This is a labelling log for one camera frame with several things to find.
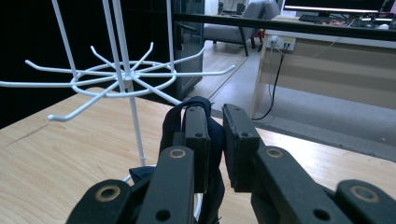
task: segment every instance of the power cord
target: power cord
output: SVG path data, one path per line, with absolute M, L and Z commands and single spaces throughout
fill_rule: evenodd
M 282 49 L 281 57 L 280 57 L 279 67 L 277 68 L 277 73 L 276 73 L 276 79 L 275 79 L 275 83 L 274 83 L 273 93 L 272 93 L 272 96 L 271 96 L 271 105 L 270 105 L 270 108 L 268 109 L 268 111 L 267 111 L 263 116 L 261 116 L 261 117 L 259 117 L 259 118 L 256 118 L 256 119 L 253 118 L 252 120 L 259 120 L 259 119 L 265 118 L 265 117 L 271 112 L 272 108 L 274 107 L 274 103 L 275 103 L 275 90 L 276 90 L 277 80 L 278 80 L 278 78 L 279 78 L 280 67 L 282 66 L 283 59 L 285 58 L 285 55 L 286 55 L 286 50 L 288 50 L 289 46 L 290 46 L 290 44 L 284 44 L 284 45 L 283 45 L 283 49 Z

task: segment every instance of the power outlet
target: power outlet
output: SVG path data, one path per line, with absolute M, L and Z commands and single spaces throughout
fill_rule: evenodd
M 273 47 L 274 49 L 283 49 L 285 44 L 289 44 L 288 50 L 294 50 L 296 43 L 295 37 L 269 35 L 267 40 L 267 48 Z

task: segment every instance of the wooden table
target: wooden table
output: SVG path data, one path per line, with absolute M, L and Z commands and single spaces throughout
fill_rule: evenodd
M 128 99 L 102 99 L 68 122 L 65 115 L 88 99 L 74 95 L 0 132 L 0 223 L 65 223 L 92 185 L 123 179 L 140 166 Z M 158 159 L 163 118 L 170 109 L 136 98 L 147 164 Z M 396 198 L 396 163 L 258 130 L 266 145 L 283 147 L 321 185 L 335 189 L 349 178 L 368 181 Z M 234 193 L 222 161 L 226 194 L 222 223 L 257 223 L 250 195 Z

